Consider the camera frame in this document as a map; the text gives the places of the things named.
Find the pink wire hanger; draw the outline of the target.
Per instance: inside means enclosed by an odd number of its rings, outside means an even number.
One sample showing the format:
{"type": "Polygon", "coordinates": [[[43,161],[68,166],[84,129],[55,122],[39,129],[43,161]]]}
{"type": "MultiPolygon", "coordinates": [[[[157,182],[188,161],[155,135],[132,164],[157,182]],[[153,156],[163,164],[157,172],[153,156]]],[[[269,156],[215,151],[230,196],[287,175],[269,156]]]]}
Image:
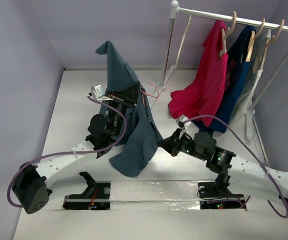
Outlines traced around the pink wire hanger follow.
{"type": "Polygon", "coordinates": [[[138,93],[138,111],[141,116],[154,127],[156,127],[156,123],[154,120],[153,110],[160,94],[161,92],[153,82],[147,81],[144,84],[140,84],[138,93]]]}

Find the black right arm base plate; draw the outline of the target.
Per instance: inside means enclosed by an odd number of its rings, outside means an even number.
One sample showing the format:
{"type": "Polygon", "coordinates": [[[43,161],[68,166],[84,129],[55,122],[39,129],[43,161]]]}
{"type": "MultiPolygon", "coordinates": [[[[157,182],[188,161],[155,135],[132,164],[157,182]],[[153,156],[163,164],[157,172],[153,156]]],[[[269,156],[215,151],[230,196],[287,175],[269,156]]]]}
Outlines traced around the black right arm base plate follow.
{"type": "Polygon", "coordinates": [[[214,181],[198,182],[197,196],[201,210],[246,209],[243,206],[246,200],[243,194],[217,190],[214,181]]]}

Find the teal blue t-shirt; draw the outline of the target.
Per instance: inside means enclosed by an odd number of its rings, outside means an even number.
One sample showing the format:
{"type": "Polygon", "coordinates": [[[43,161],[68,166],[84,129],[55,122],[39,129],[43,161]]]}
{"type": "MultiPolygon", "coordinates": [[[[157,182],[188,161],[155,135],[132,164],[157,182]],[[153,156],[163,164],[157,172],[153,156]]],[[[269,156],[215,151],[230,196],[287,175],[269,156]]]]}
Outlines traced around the teal blue t-shirt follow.
{"type": "Polygon", "coordinates": [[[126,133],[117,144],[124,145],[124,149],[109,159],[110,164],[124,176],[137,177],[154,156],[162,136],[154,123],[147,96],[142,94],[146,90],[114,44],[108,40],[97,48],[96,53],[107,58],[106,94],[125,90],[133,84],[139,85],[137,106],[127,109],[126,133]]]}

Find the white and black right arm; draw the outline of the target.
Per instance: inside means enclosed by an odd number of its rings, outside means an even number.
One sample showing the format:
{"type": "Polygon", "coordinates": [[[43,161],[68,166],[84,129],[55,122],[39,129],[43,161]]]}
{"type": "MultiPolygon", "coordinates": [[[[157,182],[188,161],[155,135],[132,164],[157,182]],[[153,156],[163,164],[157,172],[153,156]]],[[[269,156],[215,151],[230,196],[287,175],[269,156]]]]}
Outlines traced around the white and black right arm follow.
{"type": "Polygon", "coordinates": [[[243,194],[286,205],[288,209],[288,172],[261,166],[220,148],[206,132],[190,137],[178,128],[167,141],[172,156],[180,152],[188,154],[205,161],[206,168],[217,173],[214,183],[217,195],[243,194]]]}

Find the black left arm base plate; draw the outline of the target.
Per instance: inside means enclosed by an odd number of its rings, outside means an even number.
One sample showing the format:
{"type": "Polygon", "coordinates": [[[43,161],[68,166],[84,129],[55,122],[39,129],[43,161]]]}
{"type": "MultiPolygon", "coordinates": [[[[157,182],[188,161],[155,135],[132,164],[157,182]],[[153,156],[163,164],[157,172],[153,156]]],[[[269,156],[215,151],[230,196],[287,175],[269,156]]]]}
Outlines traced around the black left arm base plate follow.
{"type": "Polygon", "coordinates": [[[80,172],[87,188],[81,194],[67,195],[63,202],[65,210],[110,210],[110,181],[96,182],[86,171],[80,172]]]}

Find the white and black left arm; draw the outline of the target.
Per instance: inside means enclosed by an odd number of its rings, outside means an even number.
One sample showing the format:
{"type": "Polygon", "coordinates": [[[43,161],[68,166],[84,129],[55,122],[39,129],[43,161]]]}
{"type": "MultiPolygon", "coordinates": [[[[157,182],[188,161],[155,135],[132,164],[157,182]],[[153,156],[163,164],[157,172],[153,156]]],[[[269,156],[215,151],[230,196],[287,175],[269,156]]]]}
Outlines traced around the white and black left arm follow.
{"type": "Polygon", "coordinates": [[[91,118],[86,138],[71,150],[24,163],[12,178],[7,194],[15,194],[17,206],[26,213],[41,210],[58,196],[94,197],[96,181],[88,170],[79,169],[88,154],[101,159],[112,148],[122,146],[109,162],[130,178],[139,176],[155,155],[162,137],[140,82],[106,92],[93,86],[88,99],[101,105],[101,110],[91,118]]]}

